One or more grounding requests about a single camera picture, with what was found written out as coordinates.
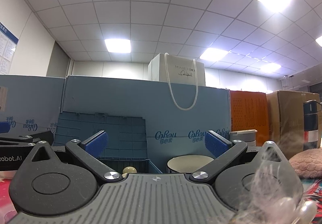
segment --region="cardboard box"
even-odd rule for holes
[[[178,56],[167,56],[168,72],[171,83],[196,85],[194,62]],[[199,86],[206,86],[204,64],[196,61]],[[148,66],[148,80],[167,82],[164,54],[159,53]]]
[[[230,91],[231,131],[257,130],[256,145],[269,140],[266,94],[262,92]]]
[[[287,159],[303,151],[304,112],[303,103],[309,100],[320,102],[319,94],[275,91],[267,94],[269,134]],[[321,144],[322,113],[318,112],[318,147]]]

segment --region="pink cushion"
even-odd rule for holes
[[[289,163],[304,178],[322,177],[322,149],[311,149],[293,156]]]

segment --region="metal screw cap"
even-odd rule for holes
[[[104,178],[107,180],[115,180],[120,177],[120,174],[115,171],[109,171],[104,174]]]
[[[208,173],[204,171],[196,171],[192,173],[192,177],[197,180],[204,180],[208,177]]]

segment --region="gray ribbed plate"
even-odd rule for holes
[[[10,224],[210,224],[232,216],[210,186],[189,182],[183,174],[129,174],[103,185],[80,210],[53,218],[19,213]]]

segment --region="plastic storage crate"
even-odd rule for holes
[[[120,173],[128,166],[135,167],[139,173],[162,173],[148,159],[142,118],[64,111],[58,118],[54,145],[64,145],[72,139],[83,141],[101,130],[108,134],[107,148],[98,157],[104,164]]]

